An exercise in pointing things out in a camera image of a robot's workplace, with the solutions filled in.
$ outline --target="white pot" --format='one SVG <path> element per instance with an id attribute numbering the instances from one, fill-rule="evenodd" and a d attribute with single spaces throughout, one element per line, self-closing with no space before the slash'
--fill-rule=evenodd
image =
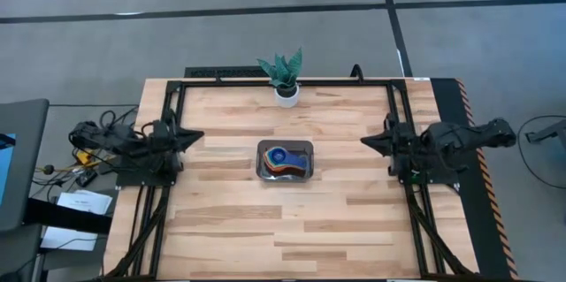
<path id="1" fill-rule="evenodd" d="M 277 89 L 273 89 L 273 93 L 275 93 L 275 102 L 277 105 L 284 108 L 294 107 L 297 102 L 299 101 L 299 85 L 297 85 L 297 90 L 294 92 L 294 95 L 291 97 L 283 97 L 277 93 Z"/>

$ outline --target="wooden tabletop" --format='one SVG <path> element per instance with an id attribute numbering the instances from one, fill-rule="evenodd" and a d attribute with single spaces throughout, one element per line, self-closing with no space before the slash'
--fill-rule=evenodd
<path id="1" fill-rule="evenodd" d="M 159 119 L 166 82 L 146 80 L 138 128 Z M 430 81 L 407 87 L 420 133 L 440 121 L 434 93 Z M 419 277 L 403 188 L 387 175 L 388 158 L 359 141 L 383 130 L 387 112 L 382 87 L 302 87 L 292 109 L 275 104 L 272 88 L 189 88 L 181 126 L 205 136 L 183 155 L 186 169 L 171 191 L 158 278 Z M 266 139 L 311 141 L 313 178 L 260 180 L 256 146 Z M 460 197 L 429 188 L 440 236 L 477 271 Z M 107 270 L 127 251 L 137 193 L 119 194 Z M 151 240 L 147 246 L 142 272 Z"/>

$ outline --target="potted plant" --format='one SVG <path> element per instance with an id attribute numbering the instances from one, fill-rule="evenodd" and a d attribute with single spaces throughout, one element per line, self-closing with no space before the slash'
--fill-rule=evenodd
<path id="1" fill-rule="evenodd" d="M 271 78 L 270 84 L 275 89 L 275 101 L 281 107 L 290 108 L 297 104 L 299 100 L 299 85 L 297 77 L 302 68 L 302 49 L 299 49 L 289 62 L 285 57 L 275 55 L 275 65 L 270 65 L 267 61 L 258 59 L 259 66 Z"/>

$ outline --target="gray floor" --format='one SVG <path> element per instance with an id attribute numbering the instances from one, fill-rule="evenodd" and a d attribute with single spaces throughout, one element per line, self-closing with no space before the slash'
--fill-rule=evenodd
<path id="1" fill-rule="evenodd" d="M 395 0 L 426 2 L 454 0 Z M 384 0 L 0 0 L 0 17 L 383 3 Z M 459 77 L 477 123 L 566 114 L 566 4 L 398 11 L 415 76 Z M 386 11 L 0 25 L 0 102 L 47 97 L 52 103 L 138 103 L 149 77 L 179 77 L 185 66 L 253 65 L 257 57 L 303 47 L 307 76 L 400 76 Z M 115 108 L 117 112 L 128 107 Z M 50 109 L 39 164 L 68 164 L 66 135 L 106 108 Z M 535 122 L 534 130 L 552 122 Z M 566 186 L 555 141 L 524 144 L 542 177 Z M 521 278 L 566 276 L 566 191 L 538 182 L 518 148 L 487 150 L 495 192 Z M 113 187 L 99 178 L 92 188 Z M 98 268 L 60 271 L 50 280 L 92 278 Z"/>

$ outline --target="green leaves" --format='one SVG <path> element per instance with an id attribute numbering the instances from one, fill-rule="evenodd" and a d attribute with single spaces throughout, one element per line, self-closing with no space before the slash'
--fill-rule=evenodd
<path id="1" fill-rule="evenodd" d="M 275 66 L 270 65 L 267 61 L 258 59 L 259 66 L 269 75 L 272 80 L 270 83 L 274 87 L 291 88 L 296 84 L 302 68 L 302 49 L 299 49 L 289 63 L 285 57 L 275 55 Z"/>

